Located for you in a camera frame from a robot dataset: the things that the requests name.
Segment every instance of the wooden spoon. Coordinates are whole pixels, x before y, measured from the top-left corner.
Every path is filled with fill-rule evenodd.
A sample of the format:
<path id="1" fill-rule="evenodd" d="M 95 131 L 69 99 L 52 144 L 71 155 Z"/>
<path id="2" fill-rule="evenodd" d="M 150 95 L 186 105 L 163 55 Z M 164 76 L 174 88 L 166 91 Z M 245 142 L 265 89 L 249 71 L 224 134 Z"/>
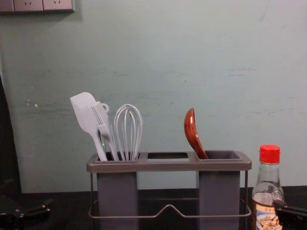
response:
<path id="1" fill-rule="evenodd" d="M 184 119 L 184 132 L 191 147 L 194 149 L 200 159 L 208 159 L 205 150 L 201 145 L 201 141 L 198 137 L 196 130 L 194 108 L 189 109 Z"/>

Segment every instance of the red bottle cap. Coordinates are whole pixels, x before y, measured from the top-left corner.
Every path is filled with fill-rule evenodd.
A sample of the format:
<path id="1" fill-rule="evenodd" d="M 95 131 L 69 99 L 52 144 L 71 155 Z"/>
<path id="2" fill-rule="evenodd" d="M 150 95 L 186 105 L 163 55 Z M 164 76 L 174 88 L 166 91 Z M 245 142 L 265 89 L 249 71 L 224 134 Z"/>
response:
<path id="1" fill-rule="evenodd" d="M 260 161 L 267 164 L 278 164 L 280 161 L 280 147 L 276 145 L 261 145 Z"/>

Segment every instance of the white silicone spatula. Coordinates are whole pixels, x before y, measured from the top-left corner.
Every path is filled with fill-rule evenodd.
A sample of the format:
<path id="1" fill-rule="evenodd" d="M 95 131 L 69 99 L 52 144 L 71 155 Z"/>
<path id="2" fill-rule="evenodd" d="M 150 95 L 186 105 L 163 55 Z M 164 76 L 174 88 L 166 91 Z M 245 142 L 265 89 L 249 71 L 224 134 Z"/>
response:
<path id="1" fill-rule="evenodd" d="M 95 103 L 96 100 L 88 92 L 82 92 L 76 96 L 71 97 L 71 104 L 81 129 L 91 135 L 96 146 L 99 159 L 101 161 L 107 161 L 106 153 L 102 149 L 98 137 L 98 121 L 94 111 L 92 110 L 92 106 Z"/>

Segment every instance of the whisk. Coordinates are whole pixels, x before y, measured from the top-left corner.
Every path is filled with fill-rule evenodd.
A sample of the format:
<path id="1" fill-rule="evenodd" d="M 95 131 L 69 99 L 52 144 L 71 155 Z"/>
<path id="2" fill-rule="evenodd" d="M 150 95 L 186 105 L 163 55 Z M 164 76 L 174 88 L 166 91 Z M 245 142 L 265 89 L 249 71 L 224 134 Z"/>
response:
<path id="1" fill-rule="evenodd" d="M 122 105 L 116 112 L 114 118 L 114 129 L 122 160 L 136 160 L 139 153 L 143 130 L 143 119 L 140 111 L 131 104 Z"/>

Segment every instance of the bottle label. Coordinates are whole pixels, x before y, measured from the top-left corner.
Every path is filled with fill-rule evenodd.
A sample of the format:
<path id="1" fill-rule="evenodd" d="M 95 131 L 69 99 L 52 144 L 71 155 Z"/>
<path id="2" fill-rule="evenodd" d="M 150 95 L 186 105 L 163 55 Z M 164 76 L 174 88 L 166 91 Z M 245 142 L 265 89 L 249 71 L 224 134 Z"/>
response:
<path id="1" fill-rule="evenodd" d="M 279 225 L 278 216 L 275 214 L 273 206 L 262 205 L 254 201 L 254 224 L 255 230 L 282 230 Z"/>

